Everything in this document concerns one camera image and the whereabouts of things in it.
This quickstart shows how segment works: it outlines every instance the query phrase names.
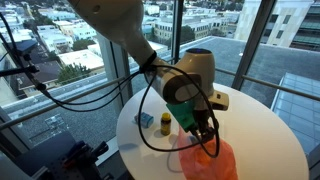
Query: plastic bag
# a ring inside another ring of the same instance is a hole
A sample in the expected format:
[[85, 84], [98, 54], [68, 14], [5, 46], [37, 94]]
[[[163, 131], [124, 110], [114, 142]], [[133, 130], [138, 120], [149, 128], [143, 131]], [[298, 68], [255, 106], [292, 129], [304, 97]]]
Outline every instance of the plastic bag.
[[[207, 142], [205, 147], [210, 153], [216, 149], [215, 139]], [[180, 127], [178, 147], [191, 144], [190, 133], [184, 133]], [[209, 157], [200, 145], [179, 151], [180, 164], [188, 180], [237, 180], [236, 162], [232, 147], [220, 139], [220, 153], [217, 158]]]

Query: small bottle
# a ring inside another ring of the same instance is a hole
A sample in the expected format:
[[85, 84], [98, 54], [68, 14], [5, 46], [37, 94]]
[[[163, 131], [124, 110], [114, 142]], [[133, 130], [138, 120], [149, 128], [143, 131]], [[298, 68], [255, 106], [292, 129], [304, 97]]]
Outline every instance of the small bottle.
[[171, 117], [169, 113], [163, 113], [161, 117], [161, 134], [167, 136], [171, 132]]

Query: yellow bottle cap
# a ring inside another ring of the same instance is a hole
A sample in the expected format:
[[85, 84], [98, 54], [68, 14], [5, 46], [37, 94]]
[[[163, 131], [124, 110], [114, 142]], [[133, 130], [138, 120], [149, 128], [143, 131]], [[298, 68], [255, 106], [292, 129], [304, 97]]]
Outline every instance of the yellow bottle cap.
[[169, 113], [163, 113], [161, 119], [164, 120], [164, 121], [171, 120], [170, 114]]

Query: white round table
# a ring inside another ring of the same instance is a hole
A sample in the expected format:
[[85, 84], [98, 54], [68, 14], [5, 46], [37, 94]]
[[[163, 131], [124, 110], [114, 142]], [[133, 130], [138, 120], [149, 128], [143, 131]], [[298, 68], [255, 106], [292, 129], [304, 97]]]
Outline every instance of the white round table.
[[[309, 171], [302, 147], [289, 127], [270, 109], [250, 96], [232, 88], [214, 84], [229, 95], [229, 109], [214, 111], [220, 123], [220, 136], [234, 151], [240, 180], [307, 180]], [[139, 135], [133, 118], [138, 112], [144, 90], [135, 94], [122, 109], [117, 124], [120, 155], [137, 180], [185, 179], [178, 152], [165, 153], [149, 149]], [[151, 88], [143, 112], [154, 123], [143, 129], [147, 141], [158, 148], [176, 147], [178, 123], [172, 117], [169, 136], [160, 133], [160, 117], [170, 112], [163, 99]]]

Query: blue object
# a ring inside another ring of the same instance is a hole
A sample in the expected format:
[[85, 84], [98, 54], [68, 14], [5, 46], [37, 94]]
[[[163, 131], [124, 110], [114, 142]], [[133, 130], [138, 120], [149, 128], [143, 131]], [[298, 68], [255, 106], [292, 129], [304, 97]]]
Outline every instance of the blue object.
[[[150, 116], [149, 114], [142, 112], [141, 113], [141, 126], [144, 128], [149, 128], [151, 124], [153, 123], [153, 116]], [[134, 116], [135, 123], [138, 124], [138, 115]]]

